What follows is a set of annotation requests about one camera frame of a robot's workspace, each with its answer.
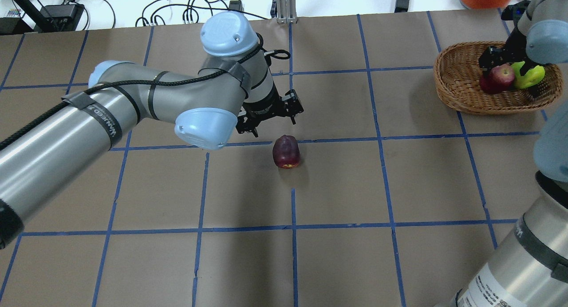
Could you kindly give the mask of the red yellow apple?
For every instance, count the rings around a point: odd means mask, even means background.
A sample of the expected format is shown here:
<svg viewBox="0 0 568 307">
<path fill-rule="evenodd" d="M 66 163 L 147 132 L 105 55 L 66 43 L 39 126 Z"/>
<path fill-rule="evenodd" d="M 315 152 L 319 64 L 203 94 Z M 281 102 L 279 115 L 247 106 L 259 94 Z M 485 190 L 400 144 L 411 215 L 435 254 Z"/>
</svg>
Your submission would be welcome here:
<svg viewBox="0 0 568 307">
<path fill-rule="evenodd" d="M 513 85 L 515 78 L 515 71 L 508 63 L 495 67 L 489 72 L 489 80 L 495 91 L 508 90 Z"/>
</svg>

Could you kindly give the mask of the aluminium frame post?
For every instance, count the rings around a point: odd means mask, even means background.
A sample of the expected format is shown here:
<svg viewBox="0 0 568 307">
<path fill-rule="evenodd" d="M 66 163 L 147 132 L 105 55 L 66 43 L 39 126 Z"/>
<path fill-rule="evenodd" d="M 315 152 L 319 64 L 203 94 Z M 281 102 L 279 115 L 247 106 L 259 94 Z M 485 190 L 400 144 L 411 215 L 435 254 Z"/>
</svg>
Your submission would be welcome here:
<svg viewBox="0 0 568 307">
<path fill-rule="evenodd" d="M 296 24 L 296 0 L 272 0 L 270 15 L 278 24 Z"/>
</svg>

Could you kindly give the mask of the woven wicker basket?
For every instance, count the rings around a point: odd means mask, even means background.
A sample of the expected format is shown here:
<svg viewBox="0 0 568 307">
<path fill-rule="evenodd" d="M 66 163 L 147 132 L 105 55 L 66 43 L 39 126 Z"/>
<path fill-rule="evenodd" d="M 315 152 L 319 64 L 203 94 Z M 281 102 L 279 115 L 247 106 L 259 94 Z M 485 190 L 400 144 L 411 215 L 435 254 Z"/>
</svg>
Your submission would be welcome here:
<svg viewBox="0 0 568 307">
<path fill-rule="evenodd" d="M 434 82 L 438 98 L 448 107 L 476 115 L 505 115 L 537 111 L 558 100 L 564 90 L 559 66 L 545 66 L 544 79 L 527 89 L 487 94 L 481 90 L 481 70 L 477 60 L 491 45 L 504 42 L 462 42 L 442 50 L 434 63 Z"/>
</svg>

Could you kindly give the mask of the dark red apple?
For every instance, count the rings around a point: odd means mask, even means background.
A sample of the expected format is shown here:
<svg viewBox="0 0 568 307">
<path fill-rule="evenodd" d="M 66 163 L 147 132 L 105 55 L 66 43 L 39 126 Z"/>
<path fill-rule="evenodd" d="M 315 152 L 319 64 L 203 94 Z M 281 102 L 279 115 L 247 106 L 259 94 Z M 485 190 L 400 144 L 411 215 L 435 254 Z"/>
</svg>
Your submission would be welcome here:
<svg viewBox="0 0 568 307">
<path fill-rule="evenodd" d="M 291 135 L 282 135 L 272 146 L 272 159 L 278 168 L 290 169 L 300 165 L 298 142 Z"/>
</svg>

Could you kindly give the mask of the black power adapter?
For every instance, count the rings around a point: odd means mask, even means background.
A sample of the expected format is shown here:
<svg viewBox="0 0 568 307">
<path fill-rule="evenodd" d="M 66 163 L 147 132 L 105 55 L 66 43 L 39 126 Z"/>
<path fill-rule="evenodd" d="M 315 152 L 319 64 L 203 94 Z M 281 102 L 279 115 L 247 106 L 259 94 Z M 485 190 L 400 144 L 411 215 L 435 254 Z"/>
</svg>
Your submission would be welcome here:
<svg viewBox="0 0 568 307">
<path fill-rule="evenodd" d="M 410 0 L 395 0 L 394 12 L 408 12 Z"/>
</svg>

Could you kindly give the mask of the green apple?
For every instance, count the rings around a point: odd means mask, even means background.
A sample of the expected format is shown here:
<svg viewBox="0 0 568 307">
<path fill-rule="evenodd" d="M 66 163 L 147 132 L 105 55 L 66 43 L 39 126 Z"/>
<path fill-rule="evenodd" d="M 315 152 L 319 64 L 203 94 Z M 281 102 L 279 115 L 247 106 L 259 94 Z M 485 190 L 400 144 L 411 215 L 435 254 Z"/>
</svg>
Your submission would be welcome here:
<svg viewBox="0 0 568 307">
<path fill-rule="evenodd" d="M 513 87 L 517 90 L 532 87 L 542 81 L 545 77 L 545 68 L 543 66 L 535 66 L 534 68 L 529 69 L 525 75 L 521 75 L 520 71 L 524 65 L 525 62 L 516 62 L 511 64 L 511 68 L 515 75 Z"/>
</svg>

